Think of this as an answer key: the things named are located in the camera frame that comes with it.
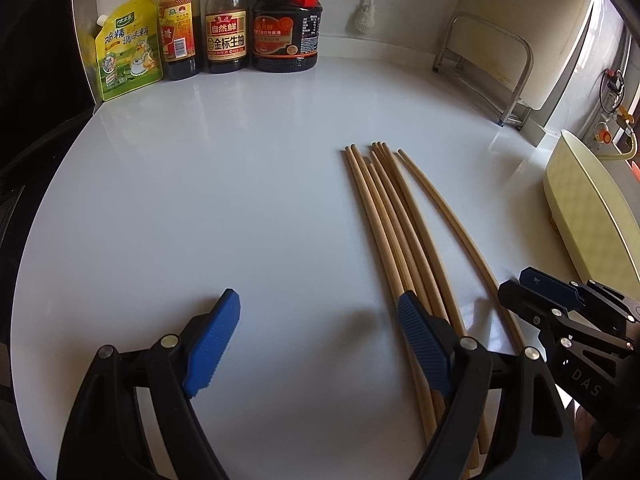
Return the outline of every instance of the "yellow plastic tray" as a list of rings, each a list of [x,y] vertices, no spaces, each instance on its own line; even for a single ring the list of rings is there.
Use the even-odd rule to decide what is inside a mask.
[[[609,172],[563,131],[544,177],[546,200],[581,280],[640,301],[640,228]]]

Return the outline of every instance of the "cleaning brush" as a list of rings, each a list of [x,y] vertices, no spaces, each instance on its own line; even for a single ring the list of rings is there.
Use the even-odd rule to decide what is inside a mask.
[[[353,19],[353,26],[363,34],[368,34],[376,25],[374,1],[369,0],[368,4],[363,4]]]

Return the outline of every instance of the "seasoning pouch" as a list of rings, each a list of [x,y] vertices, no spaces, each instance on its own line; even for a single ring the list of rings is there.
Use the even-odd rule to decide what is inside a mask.
[[[95,51],[107,101],[162,79],[154,0],[131,0],[107,18]]]

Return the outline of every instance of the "blue gripper pad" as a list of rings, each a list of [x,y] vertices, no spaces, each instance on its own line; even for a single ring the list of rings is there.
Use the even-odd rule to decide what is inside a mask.
[[[212,311],[197,319],[200,325],[188,345],[187,375],[182,382],[189,398],[209,386],[240,319],[240,296],[228,288]]]
[[[569,312],[582,308],[577,290],[533,267],[527,267],[520,273],[520,285],[564,306]]]
[[[428,314],[413,293],[404,293],[398,299],[398,319],[402,331],[414,351],[415,358],[431,388],[450,397],[449,357],[425,320]]]

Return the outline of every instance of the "metal screw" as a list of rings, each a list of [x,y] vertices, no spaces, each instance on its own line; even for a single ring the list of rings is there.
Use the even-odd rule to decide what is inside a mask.
[[[160,344],[164,347],[164,348],[173,348],[178,344],[178,341],[180,341],[178,339],[177,335],[174,334],[168,334],[166,336],[164,336],[161,340],[160,340]]]
[[[524,355],[526,355],[527,358],[531,359],[532,361],[540,359],[540,352],[538,352],[536,348],[533,348],[533,346],[527,346],[524,349]]]
[[[460,346],[465,350],[475,350],[478,348],[478,341],[473,339],[472,337],[463,337],[460,340]]]
[[[113,354],[113,346],[111,345],[102,346],[98,350],[98,357],[100,359],[106,359],[107,357],[111,357],[112,354]]]

